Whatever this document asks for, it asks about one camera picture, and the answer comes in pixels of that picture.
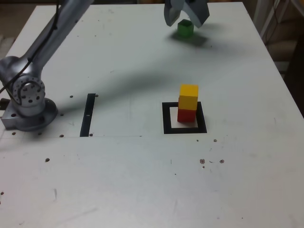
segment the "green cube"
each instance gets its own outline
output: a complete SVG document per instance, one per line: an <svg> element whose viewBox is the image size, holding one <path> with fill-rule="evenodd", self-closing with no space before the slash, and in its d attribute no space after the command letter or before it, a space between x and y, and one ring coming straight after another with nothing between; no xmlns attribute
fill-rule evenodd
<svg viewBox="0 0 304 228"><path fill-rule="evenodd" d="M177 25L177 33L181 37L189 38L193 35L193 31L194 31L194 25L189 20L184 19Z"/></svg>

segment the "red cube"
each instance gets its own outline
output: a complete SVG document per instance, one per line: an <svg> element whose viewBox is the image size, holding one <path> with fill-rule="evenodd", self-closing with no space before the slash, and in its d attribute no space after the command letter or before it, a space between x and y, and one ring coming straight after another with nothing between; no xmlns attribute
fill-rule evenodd
<svg viewBox="0 0 304 228"><path fill-rule="evenodd" d="M179 109L177 112L177 122L194 122L196 110Z"/></svg>

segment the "white table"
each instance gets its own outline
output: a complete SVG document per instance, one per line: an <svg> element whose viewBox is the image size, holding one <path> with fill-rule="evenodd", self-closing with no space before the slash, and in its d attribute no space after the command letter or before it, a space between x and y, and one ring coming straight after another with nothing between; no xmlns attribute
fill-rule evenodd
<svg viewBox="0 0 304 228"><path fill-rule="evenodd" d="M1 228L304 226L303 118L243 4L209 10L200 47L170 38L163 5L87 11L43 70L65 115L40 136L1 124ZM54 11L37 7L9 54ZM163 134L180 83L199 84L208 133Z"/></svg>

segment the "black outline square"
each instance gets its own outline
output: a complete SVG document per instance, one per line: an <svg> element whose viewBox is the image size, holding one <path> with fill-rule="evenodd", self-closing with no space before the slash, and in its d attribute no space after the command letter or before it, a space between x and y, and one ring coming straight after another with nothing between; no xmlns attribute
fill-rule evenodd
<svg viewBox="0 0 304 228"><path fill-rule="evenodd" d="M179 106L178 102L163 102L162 103L162 121L163 121L163 133L164 134L207 133L207 128L206 128L206 124L205 124L203 109L201 107L201 102L198 102L198 107L196 109L196 121L198 122L198 127L172 128L171 127L170 108L178 107L178 106Z"/></svg>

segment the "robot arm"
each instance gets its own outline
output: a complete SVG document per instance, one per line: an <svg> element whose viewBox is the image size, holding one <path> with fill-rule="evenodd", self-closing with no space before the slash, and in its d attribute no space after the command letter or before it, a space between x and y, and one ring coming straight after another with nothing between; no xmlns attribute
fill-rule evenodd
<svg viewBox="0 0 304 228"><path fill-rule="evenodd" d="M6 129L34 131L55 119L58 111L55 103L45 98L41 72L93 1L65 0L24 56L0 60L0 81L11 97L1 119ZM196 27L209 16L207 0L165 0L167 25L175 22L181 10Z"/></svg>

